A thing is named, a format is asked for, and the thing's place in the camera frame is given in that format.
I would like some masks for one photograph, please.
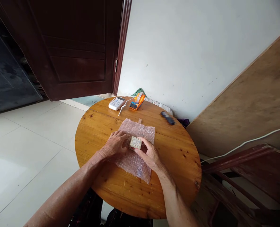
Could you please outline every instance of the hand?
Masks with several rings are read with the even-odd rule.
[[[142,142],[147,147],[147,152],[144,153],[142,150],[136,148],[135,152],[143,159],[143,161],[152,169],[154,170],[157,174],[160,171],[165,171],[166,168],[164,164],[161,162],[159,154],[157,149],[148,141],[147,139],[143,137],[137,137],[140,139]]]
[[[99,150],[103,158],[109,159],[121,156],[127,152],[127,147],[122,147],[123,142],[130,137],[122,131],[113,132],[108,138],[106,144]]]

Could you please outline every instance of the door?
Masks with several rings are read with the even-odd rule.
[[[0,37],[0,111],[41,99],[41,95]]]
[[[113,92],[122,0],[0,0],[0,17],[50,100]]]

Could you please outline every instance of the green cloth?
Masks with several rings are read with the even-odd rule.
[[[145,94],[144,90],[142,88],[139,88],[134,94],[132,94],[132,96],[137,96],[140,92],[143,92],[143,94]]]

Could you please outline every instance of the white tile floor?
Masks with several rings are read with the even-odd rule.
[[[84,113],[45,101],[0,114],[0,226],[23,226],[79,169],[74,138]],[[111,210],[103,202],[102,219]]]

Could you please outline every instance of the plywood board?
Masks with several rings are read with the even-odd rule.
[[[209,157],[276,129],[280,129],[280,37],[187,127],[198,152]],[[262,143],[280,150],[280,132],[235,152]]]

